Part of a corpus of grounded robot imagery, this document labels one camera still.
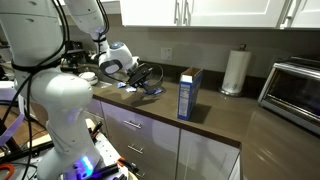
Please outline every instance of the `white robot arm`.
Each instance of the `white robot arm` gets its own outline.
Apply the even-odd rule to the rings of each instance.
[[[104,16],[102,5],[95,0],[65,0],[65,4],[83,32],[90,34],[95,42],[99,67],[104,74],[113,74],[120,69],[134,71],[138,67],[137,57],[133,58],[127,46],[122,42],[108,44],[106,31],[109,24]]]
[[[137,58],[132,58],[123,43],[109,46],[104,34],[108,24],[99,2],[65,0],[77,26],[95,41],[100,70],[107,75],[127,70],[130,84],[141,86],[151,69],[138,67]],[[24,87],[20,94],[31,97],[48,112],[47,130],[54,148],[39,163],[37,177],[57,179],[64,174],[67,179],[87,179],[100,159],[82,114],[82,108],[91,101],[92,88],[85,80],[62,73],[59,68],[34,72],[34,67],[52,64],[62,55],[58,50],[65,35],[56,12],[53,0],[0,0],[0,23],[13,54],[15,88],[24,87],[32,78],[30,90]]]

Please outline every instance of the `cabinet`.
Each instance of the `cabinet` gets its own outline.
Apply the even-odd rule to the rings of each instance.
[[[125,26],[277,26],[285,0],[121,0]]]
[[[141,179],[175,180],[178,128],[107,103],[102,109],[111,144],[139,166]]]
[[[177,26],[182,0],[121,0],[120,8],[125,26]]]
[[[320,28],[320,1],[291,0],[281,28]]]
[[[97,124],[101,121],[103,125],[100,131],[106,136],[108,136],[107,126],[104,122],[104,114],[102,112],[101,102],[99,100],[92,99],[90,104],[83,108],[83,115],[85,119],[91,119],[94,124]]]
[[[238,155],[238,148],[181,130],[177,180],[227,180]]]
[[[120,0],[100,0],[107,14],[120,14]],[[64,0],[60,0],[66,15],[70,15]]]

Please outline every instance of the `cabinet handle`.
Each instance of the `cabinet handle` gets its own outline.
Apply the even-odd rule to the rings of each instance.
[[[128,145],[128,148],[134,150],[134,151],[137,152],[137,153],[143,154],[143,152],[142,152],[143,148],[141,148],[140,150],[138,150],[138,149],[134,148],[134,144],[132,144],[131,146]]]
[[[291,0],[289,2],[288,8],[286,9],[285,18],[282,20],[282,24],[286,22],[286,20],[291,20],[293,16],[296,14],[297,9],[301,3],[301,0]]]
[[[187,10],[189,9],[189,3],[186,0],[186,5],[184,6],[184,13],[183,13],[183,24],[187,24]]]
[[[146,173],[145,172],[143,174],[136,173],[136,175],[144,179],[144,176],[146,175]]]
[[[133,126],[133,127],[141,129],[141,124],[134,124],[131,121],[123,121],[123,122],[126,123],[126,124],[129,124],[130,126]]]
[[[179,2],[176,2],[176,7],[175,7],[175,11],[174,11],[174,24],[177,24],[177,22],[178,22],[178,19],[179,18],[177,18],[177,11],[179,11]]]

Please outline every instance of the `beige wall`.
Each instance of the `beige wall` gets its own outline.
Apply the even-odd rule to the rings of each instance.
[[[274,56],[319,53],[320,50],[320,31],[123,27],[120,15],[109,15],[109,19],[109,42],[126,43],[132,54],[142,60],[178,66],[224,72],[230,50],[246,43],[253,53],[248,74],[266,77]],[[72,40],[82,41],[87,50],[95,49],[88,34],[76,26],[70,30]],[[160,59],[161,47],[173,49],[172,61]]]

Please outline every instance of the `blue box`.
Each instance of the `blue box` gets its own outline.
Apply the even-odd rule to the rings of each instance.
[[[203,69],[188,68],[181,73],[179,83],[178,119],[189,120],[193,106],[197,102]]]

